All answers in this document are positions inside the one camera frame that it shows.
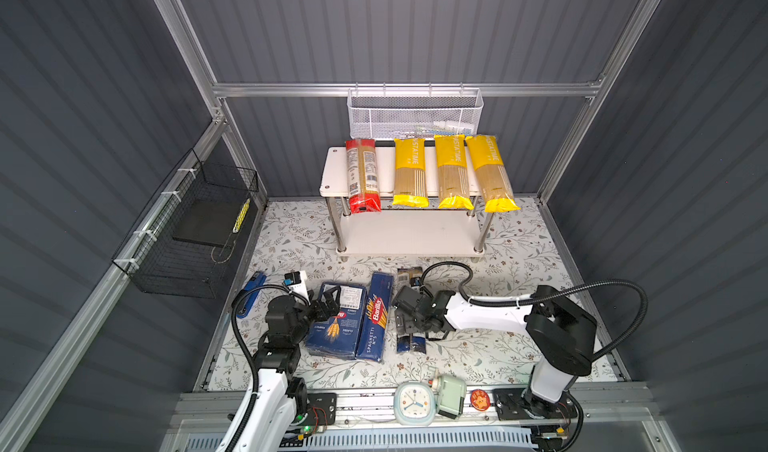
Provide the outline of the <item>blue-ended clear spaghetti bag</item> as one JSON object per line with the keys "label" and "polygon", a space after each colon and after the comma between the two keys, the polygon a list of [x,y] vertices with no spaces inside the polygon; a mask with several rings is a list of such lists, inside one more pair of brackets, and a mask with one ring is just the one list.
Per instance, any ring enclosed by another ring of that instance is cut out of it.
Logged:
{"label": "blue-ended clear spaghetti bag", "polygon": [[[413,286],[418,284],[420,277],[423,273],[421,266],[410,268],[399,268],[396,276],[395,283],[395,296],[393,298],[393,304],[396,302],[397,296],[402,288],[406,286]],[[406,352],[414,353],[426,353],[426,337],[425,334],[416,328],[414,320],[407,315],[403,310],[394,304],[394,312],[402,313],[408,318],[409,330],[411,332],[409,337],[397,338],[396,349],[398,354]]]}

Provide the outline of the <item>red-ended spaghetti bag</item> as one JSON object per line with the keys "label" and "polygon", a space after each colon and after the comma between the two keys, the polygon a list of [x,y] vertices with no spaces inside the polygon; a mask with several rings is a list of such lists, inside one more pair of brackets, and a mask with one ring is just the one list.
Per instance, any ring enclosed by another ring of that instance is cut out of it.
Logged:
{"label": "red-ended spaghetti bag", "polygon": [[380,212],[377,154],[373,139],[346,141],[349,207],[351,214]]}

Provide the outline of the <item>yellow Pastatime spaghetti bag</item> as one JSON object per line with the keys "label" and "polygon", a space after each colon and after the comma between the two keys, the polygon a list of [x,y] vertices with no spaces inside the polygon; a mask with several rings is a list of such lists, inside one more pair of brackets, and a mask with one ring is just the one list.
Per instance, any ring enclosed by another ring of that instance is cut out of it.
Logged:
{"label": "yellow Pastatime spaghetti bag", "polygon": [[424,142],[423,138],[395,140],[394,205],[414,208],[429,205]]}

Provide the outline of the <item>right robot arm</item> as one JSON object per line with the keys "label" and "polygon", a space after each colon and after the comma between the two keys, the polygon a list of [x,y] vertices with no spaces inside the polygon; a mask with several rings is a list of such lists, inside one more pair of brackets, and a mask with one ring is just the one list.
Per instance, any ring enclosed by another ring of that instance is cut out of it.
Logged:
{"label": "right robot arm", "polygon": [[523,395],[531,409],[561,402],[576,378],[591,374],[596,319],[551,286],[514,299],[404,286],[393,305],[417,332],[488,329],[530,337],[541,354]]}

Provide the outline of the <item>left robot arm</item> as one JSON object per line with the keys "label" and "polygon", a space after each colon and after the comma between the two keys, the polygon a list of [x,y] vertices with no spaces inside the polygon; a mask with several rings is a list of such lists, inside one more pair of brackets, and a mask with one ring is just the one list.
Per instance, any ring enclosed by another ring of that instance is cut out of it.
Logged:
{"label": "left robot arm", "polygon": [[251,372],[231,424],[221,440],[220,451],[275,451],[296,418],[307,412],[305,381],[295,375],[301,357],[300,343],[312,325],[340,312],[341,288],[302,295],[285,285],[265,284],[256,288],[279,290],[267,307],[267,330],[251,351],[240,331],[235,312],[250,296],[239,292],[233,299],[230,326]]}

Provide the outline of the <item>wide blue Barilla pasta box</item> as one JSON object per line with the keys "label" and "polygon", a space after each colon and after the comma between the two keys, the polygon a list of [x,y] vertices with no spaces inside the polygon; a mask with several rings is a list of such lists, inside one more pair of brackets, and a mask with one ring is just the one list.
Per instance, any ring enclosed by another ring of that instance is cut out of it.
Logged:
{"label": "wide blue Barilla pasta box", "polygon": [[325,321],[313,323],[305,346],[311,355],[353,360],[362,328],[367,289],[353,283],[323,282],[318,295],[326,292],[339,304],[339,311]]}

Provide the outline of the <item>white two-tier shelf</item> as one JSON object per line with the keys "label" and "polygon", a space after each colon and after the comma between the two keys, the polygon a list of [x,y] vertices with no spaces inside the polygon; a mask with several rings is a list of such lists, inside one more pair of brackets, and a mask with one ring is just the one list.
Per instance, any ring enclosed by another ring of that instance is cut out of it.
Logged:
{"label": "white two-tier shelf", "polygon": [[346,149],[328,149],[320,195],[325,199],[341,256],[480,257],[494,213],[486,213],[472,166],[472,210],[386,208],[350,212]]}

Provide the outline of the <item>narrow blue Barilla spaghetti box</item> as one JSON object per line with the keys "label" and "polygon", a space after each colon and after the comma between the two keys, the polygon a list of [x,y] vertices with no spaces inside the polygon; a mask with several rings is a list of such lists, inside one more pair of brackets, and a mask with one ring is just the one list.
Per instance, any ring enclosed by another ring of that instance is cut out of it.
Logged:
{"label": "narrow blue Barilla spaghetti box", "polygon": [[380,362],[383,358],[394,282],[395,277],[391,274],[372,274],[355,354],[357,360]]}

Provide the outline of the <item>mint alarm clock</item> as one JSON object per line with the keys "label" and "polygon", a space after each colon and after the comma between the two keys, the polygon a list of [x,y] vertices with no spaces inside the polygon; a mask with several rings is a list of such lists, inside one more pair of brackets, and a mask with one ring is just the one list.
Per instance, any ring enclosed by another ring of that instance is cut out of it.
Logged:
{"label": "mint alarm clock", "polygon": [[437,414],[435,395],[423,382],[400,384],[394,394],[393,410],[400,425],[428,426]]}

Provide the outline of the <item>mint green timer device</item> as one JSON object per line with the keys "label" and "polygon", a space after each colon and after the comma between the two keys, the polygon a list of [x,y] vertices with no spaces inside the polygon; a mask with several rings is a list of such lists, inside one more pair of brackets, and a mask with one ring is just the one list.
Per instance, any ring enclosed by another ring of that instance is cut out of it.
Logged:
{"label": "mint green timer device", "polygon": [[438,375],[430,382],[436,397],[438,415],[457,419],[463,414],[467,385],[464,380],[453,375]]}

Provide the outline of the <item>red round badge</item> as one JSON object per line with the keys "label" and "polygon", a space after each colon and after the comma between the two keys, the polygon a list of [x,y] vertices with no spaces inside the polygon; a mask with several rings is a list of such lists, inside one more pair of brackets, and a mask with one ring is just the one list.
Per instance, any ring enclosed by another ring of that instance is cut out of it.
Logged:
{"label": "red round badge", "polygon": [[491,399],[485,390],[474,389],[470,392],[470,404],[477,411],[487,411],[491,406]]}

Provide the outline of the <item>yellow green marker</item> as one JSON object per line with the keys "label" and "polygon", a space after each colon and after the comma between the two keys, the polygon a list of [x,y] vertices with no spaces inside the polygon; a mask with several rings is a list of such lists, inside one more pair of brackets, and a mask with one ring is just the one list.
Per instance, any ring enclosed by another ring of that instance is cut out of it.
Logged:
{"label": "yellow green marker", "polygon": [[242,224],[248,214],[249,208],[251,204],[251,199],[248,198],[244,201],[244,204],[240,207],[240,210],[238,212],[238,216],[236,217],[236,220],[232,227],[232,233],[238,234],[242,228]]}

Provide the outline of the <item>white tube in basket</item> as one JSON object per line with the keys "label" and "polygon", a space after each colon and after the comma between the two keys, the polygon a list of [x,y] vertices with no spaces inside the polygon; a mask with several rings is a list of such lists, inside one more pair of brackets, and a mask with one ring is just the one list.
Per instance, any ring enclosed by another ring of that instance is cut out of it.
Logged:
{"label": "white tube in basket", "polygon": [[443,120],[434,121],[433,127],[435,130],[443,133],[458,134],[458,135],[474,135],[475,125],[463,121]]}

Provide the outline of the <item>blue handled tool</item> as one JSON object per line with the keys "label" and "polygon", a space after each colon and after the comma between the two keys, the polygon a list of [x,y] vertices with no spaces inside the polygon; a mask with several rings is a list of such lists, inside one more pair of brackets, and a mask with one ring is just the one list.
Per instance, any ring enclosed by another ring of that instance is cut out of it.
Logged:
{"label": "blue handled tool", "polygon": [[245,291],[247,295],[245,296],[245,301],[237,310],[236,316],[238,319],[244,319],[248,316],[250,310],[253,307],[253,304],[258,298],[259,291],[257,288],[264,285],[265,282],[266,274],[263,271],[255,272],[246,282],[245,286],[243,287],[243,291]]}

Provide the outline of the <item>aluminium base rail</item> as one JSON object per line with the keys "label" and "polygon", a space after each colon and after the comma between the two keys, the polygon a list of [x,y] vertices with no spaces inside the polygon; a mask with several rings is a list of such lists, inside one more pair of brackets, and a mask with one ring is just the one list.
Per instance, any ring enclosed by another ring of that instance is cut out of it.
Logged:
{"label": "aluminium base rail", "polygon": [[[455,419],[438,413],[439,394],[428,384],[407,385],[403,393],[395,388],[311,391],[306,411],[289,428],[312,431],[316,427],[398,426],[400,412],[407,425],[426,418],[432,420],[432,426],[479,425],[500,420],[523,424],[536,420],[528,412],[512,410],[512,403],[522,399],[523,385],[482,386],[480,389],[488,394],[485,410],[471,404],[471,394],[476,389],[468,388],[463,410]],[[577,382],[570,388],[570,394],[581,404],[587,420],[645,421],[658,411],[650,389],[641,382]],[[241,392],[184,393],[169,429],[226,432],[237,423],[234,415],[243,398]]]}

